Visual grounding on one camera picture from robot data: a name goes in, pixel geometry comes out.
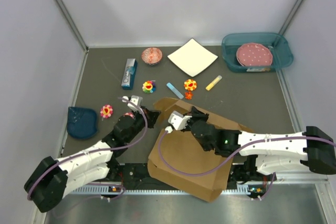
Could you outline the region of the red glitter ornament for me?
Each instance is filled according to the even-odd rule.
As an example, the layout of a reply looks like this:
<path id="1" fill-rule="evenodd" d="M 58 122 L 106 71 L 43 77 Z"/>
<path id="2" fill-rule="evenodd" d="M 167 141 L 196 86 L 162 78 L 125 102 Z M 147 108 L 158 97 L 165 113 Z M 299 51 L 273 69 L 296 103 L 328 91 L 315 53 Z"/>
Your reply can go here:
<path id="1" fill-rule="evenodd" d="M 184 96 L 185 96 L 185 99 L 191 100 L 192 97 L 193 97 L 193 93 L 192 93 L 192 91 L 188 91 L 188 92 L 184 93 Z"/>

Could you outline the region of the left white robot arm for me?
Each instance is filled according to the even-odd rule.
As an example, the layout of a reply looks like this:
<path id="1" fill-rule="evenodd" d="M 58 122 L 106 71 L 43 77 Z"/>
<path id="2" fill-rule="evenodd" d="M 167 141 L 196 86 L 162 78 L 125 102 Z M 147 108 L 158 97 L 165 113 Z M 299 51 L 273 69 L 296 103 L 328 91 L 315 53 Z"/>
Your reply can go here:
<path id="1" fill-rule="evenodd" d="M 116 159 L 145 137 L 160 114 L 142 106 L 132 115 L 121 116 L 113 130 L 91 147 L 62 158 L 44 158 L 24 184 L 27 199 L 45 213 L 83 185 L 116 179 L 119 174 Z"/>

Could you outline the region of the white square plate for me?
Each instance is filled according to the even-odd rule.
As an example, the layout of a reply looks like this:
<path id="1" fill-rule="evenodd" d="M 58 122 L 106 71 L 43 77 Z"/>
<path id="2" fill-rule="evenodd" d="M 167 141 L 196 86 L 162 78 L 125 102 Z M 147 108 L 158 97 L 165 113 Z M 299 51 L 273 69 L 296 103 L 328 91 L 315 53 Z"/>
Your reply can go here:
<path id="1" fill-rule="evenodd" d="M 191 38 L 167 57 L 190 77 L 195 77 L 203 72 L 218 58 L 217 55 L 207 50 L 194 38 Z"/>

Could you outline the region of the blue toothpaste box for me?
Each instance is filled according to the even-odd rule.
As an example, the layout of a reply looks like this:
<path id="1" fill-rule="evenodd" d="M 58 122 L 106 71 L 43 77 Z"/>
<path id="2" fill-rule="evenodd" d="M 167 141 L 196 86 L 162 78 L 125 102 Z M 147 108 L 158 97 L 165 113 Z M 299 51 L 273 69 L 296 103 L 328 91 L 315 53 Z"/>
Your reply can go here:
<path id="1" fill-rule="evenodd" d="M 121 87 L 123 90 L 132 90 L 135 80 L 135 75 L 137 71 L 137 60 L 135 58 L 127 59 L 122 81 Z"/>

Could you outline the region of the pink polka dot plate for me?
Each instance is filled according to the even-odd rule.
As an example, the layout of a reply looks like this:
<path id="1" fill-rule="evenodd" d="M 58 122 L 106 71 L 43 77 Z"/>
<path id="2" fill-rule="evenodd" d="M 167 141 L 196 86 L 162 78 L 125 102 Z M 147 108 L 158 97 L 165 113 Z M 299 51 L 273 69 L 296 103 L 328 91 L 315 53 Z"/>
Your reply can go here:
<path id="1" fill-rule="evenodd" d="M 254 42 L 240 46 L 236 52 L 236 59 L 245 67 L 271 66 L 273 63 L 271 51 L 262 44 Z"/>

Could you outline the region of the red patterned bowl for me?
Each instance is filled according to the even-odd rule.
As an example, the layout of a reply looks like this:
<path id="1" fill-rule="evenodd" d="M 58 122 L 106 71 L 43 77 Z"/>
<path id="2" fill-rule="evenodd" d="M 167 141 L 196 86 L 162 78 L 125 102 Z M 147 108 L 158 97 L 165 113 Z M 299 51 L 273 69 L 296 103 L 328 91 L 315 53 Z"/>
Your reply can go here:
<path id="1" fill-rule="evenodd" d="M 149 66 L 155 66 L 161 62 L 163 58 L 162 51 L 156 47 L 145 49 L 141 54 L 143 62 Z"/>

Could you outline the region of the rainbow flower plush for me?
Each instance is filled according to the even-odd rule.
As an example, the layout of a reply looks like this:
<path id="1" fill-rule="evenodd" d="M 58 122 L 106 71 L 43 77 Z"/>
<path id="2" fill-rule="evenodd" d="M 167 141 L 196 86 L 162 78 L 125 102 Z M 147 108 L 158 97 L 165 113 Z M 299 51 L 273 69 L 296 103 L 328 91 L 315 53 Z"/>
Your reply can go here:
<path id="1" fill-rule="evenodd" d="M 156 82 L 154 80 L 145 81 L 142 85 L 142 91 L 147 94 L 154 93 L 156 91 Z"/>

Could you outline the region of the teal plastic bin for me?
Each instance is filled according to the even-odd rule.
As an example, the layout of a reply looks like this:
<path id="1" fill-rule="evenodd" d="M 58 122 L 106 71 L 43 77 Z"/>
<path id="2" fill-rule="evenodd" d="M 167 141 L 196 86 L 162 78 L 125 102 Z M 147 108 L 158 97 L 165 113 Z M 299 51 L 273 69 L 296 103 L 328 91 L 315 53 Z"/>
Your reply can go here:
<path id="1" fill-rule="evenodd" d="M 277 33 L 235 33 L 222 40 L 223 59 L 232 72 L 274 72 L 293 63 L 285 37 Z"/>

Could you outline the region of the dark blue leaf dish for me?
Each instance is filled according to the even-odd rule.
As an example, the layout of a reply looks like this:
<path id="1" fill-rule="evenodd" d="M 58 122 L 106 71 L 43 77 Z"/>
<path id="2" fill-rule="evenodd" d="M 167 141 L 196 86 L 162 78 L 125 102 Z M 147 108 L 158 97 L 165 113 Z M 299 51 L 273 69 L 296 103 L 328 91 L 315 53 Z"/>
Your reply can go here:
<path id="1" fill-rule="evenodd" d="M 98 133 L 98 116 L 93 109 L 70 106 L 67 114 L 67 133 L 73 138 L 87 140 Z"/>

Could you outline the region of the orange flower plush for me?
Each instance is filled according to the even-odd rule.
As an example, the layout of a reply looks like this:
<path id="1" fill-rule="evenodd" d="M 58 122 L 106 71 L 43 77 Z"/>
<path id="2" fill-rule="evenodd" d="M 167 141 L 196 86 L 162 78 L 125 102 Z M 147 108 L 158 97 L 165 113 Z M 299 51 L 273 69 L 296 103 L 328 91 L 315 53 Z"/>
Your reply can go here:
<path id="1" fill-rule="evenodd" d="M 195 91 L 197 89 L 197 82 L 193 79 L 185 80 L 184 89 L 187 91 Z"/>

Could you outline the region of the blue marker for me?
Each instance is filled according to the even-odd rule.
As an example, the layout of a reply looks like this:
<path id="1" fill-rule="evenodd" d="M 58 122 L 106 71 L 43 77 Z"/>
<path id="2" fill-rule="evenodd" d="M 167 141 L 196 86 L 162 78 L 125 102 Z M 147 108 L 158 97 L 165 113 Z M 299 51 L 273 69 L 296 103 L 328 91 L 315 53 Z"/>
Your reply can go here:
<path id="1" fill-rule="evenodd" d="M 182 95 L 181 92 L 179 92 L 179 90 L 174 86 L 172 85 L 170 82 L 168 82 L 166 84 L 166 86 L 179 98 L 179 99 L 183 99 L 184 98 L 184 95 Z"/>

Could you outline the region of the pink flower plush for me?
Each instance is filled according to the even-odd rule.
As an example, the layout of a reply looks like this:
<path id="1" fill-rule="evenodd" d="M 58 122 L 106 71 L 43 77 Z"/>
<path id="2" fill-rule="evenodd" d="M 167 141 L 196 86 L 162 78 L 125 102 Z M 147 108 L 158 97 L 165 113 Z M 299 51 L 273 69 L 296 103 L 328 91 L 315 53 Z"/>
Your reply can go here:
<path id="1" fill-rule="evenodd" d="M 127 113 L 125 113 L 124 115 L 125 115 L 125 116 L 130 116 L 130 117 L 132 117 L 132 118 L 135 117 L 135 115 L 134 115 L 133 112 L 127 112 Z"/>
<path id="2" fill-rule="evenodd" d="M 100 110 L 102 119 L 108 119 L 113 115 L 113 107 L 109 104 L 104 105 Z"/>

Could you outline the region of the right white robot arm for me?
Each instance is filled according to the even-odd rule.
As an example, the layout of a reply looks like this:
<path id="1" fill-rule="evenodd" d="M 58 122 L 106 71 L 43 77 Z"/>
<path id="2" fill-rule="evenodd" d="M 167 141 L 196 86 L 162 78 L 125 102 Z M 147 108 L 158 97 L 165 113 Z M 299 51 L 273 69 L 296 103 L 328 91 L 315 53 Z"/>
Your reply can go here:
<path id="1" fill-rule="evenodd" d="M 208 123 L 208 118 L 208 114 L 192 107 L 182 115 L 182 131 L 190 131 L 204 151 L 214 151 L 226 159 L 250 158 L 252 162 L 245 166 L 245 174 L 252 180 L 304 167 L 316 174 L 335 174 L 335 142 L 316 126 L 284 135 L 257 134 L 218 129 Z"/>

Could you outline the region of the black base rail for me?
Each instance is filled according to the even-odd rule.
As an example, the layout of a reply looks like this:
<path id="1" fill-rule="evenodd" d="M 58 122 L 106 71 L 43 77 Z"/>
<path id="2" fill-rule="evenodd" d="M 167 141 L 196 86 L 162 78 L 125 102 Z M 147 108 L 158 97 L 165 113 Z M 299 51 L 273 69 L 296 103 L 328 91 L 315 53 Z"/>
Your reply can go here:
<path id="1" fill-rule="evenodd" d="M 128 190 L 177 190 L 149 175 L 147 163 L 120 164 L 114 174 L 109 175 L 110 182 L 120 182 Z"/>

